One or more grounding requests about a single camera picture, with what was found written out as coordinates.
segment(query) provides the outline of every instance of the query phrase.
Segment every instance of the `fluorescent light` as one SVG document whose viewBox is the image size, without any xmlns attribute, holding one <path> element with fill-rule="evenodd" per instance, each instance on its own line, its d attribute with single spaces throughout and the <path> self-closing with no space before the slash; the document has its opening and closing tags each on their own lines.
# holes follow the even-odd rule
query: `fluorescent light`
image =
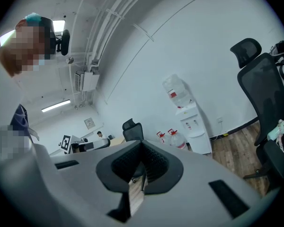
<svg viewBox="0 0 284 227">
<path fill-rule="evenodd" d="M 57 108 L 57 107 L 60 107 L 60 106 L 69 104 L 70 102 L 71 102 L 70 100 L 66 100 L 66 101 L 60 102 L 60 103 L 58 103 L 58 104 L 54 104 L 54 105 L 52 105 L 52 106 L 49 106 L 49 107 L 47 107 L 47 108 L 41 109 L 41 111 L 44 113 L 44 112 L 47 112 L 47 111 L 52 110 L 52 109 L 54 109 L 54 108 Z"/>
<path fill-rule="evenodd" d="M 61 32 L 64 29 L 65 20 L 53 21 L 53 30 L 55 32 Z"/>
<path fill-rule="evenodd" d="M 8 33 L 2 35 L 0 37 L 0 44 L 1 46 L 4 45 L 4 43 L 8 40 L 8 38 L 10 38 L 10 36 L 14 33 L 15 30 L 9 31 Z"/>
</svg>

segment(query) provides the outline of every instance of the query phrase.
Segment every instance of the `green hair clip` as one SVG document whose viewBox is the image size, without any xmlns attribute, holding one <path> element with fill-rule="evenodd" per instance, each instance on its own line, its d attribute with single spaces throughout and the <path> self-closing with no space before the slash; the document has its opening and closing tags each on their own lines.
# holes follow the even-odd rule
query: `green hair clip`
<svg viewBox="0 0 284 227">
<path fill-rule="evenodd" d="M 25 20 L 27 22 L 40 22 L 41 16 L 37 13 L 31 13 L 31 14 L 25 16 Z"/>
</svg>

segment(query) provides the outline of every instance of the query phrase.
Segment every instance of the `cable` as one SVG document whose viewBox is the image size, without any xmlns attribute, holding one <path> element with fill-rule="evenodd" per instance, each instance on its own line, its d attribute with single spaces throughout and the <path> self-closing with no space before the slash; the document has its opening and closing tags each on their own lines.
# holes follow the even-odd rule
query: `cable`
<svg viewBox="0 0 284 227">
<path fill-rule="evenodd" d="M 222 129 L 223 129 L 223 126 L 222 126 L 222 122 L 219 122 L 221 124 L 221 130 L 220 130 L 220 133 L 216 136 L 215 139 L 210 139 L 211 141 L 215 141 L 216 139 L 218 139 L 219 135 L 222 133 Z"/>
</svg>

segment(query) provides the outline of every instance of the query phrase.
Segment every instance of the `black office chair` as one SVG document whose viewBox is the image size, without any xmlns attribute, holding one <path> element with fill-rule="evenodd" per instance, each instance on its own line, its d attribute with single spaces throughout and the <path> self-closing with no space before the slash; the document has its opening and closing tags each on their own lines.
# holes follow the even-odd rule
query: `black office chair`
<svg viewBox="0 0 284 227">
<path fill-rule="evenodd" d="M 252 48 L 259 46 L 252 39 L 249 39 L 248 44 Z M 273 141 L 267 142 L 266 137 L 280 119 L 284 120 L 284 86 L 273 58 L 268 53 L 257 57 L 259 51 L 254 50 L 250 58 L 236 54 L 239 67 L 243 65 L 238 73 L 238 82 L 255 108 L 260 123 L 255 146 L 258 146 L 256 153 L 262 167 L 244 179 L 267 175 L 271 190 L 284 178 L 284 153 Z"/>
<path fill-rule="evenodd" d="M 262 47 L 255 39 L 246 38 L 231 47 L 231 52 L 237 57 L 239 67 L 243 68 L 261 54 Z"/>
<path fill-rule="evenodd" d="M 133 119 L 131 118 L 130 120 L 127 120 L 123 125 L 122 129 L 125 131 L 131 127 L 135 126 L 135 123 L 133 122 Z"/>
<path fill-rule="evenodd" d="M 125 141 L 131 141 L 131 140 L 143 140 L 143 129 L 142 125 L 140 123 L 134 123 L 133 119 L 130 119 L 126 121 L 122 125 L 123 131 L 123 136 L 125 138 Z M 146 179 L 146 172 L 145 172 L 145 167 L 142 162 L 138 165 L 135 173 L 132 176 L 132 182 L 136 183 L 136 178 L 142 176 L 142 186 L 141 186 L 141 191 L 143 192 L 144 184 L 145 184 L 145 179 Z"/>
<path fill-rule="evenodd" d="M 140 123 L 136 123 L 134 126 L 130 127 L 129 129 L 124 130 L 123 136 L 126 142 L 131 140 L 143 140 L 144 136 L 143 136 L 142 125 Z"/>
</svg>

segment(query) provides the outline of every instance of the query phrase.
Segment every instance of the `baseboard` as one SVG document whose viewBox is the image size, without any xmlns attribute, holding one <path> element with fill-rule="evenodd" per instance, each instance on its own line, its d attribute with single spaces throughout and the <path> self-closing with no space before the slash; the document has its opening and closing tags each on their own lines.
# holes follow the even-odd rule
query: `baseboard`
<svg viewBox="0 0 284 227">
<path fill-rule="evenodd" d="M 217 140 L 217 139 L 221 139 L 221 138 L 224 138 L 226 136 L 229 136 L 230 134 L 233 134 L 235 132 L 238 132 L 244 128 L 246 128 L 247 126 L 250 126 L 251 124 L 257 122 L 259 119 L 258 117 L 255 117 L 254 119 L 250 120 L 249 122 L 231 130 L 231 131 L 228 131 L 227 133 L 224 133 L 224 134 L 221 134 L 221 135 L 218 135 L 218 136 L 214 136 L 214 137 L 211 137 L 210 140 Z"/>
</svg>

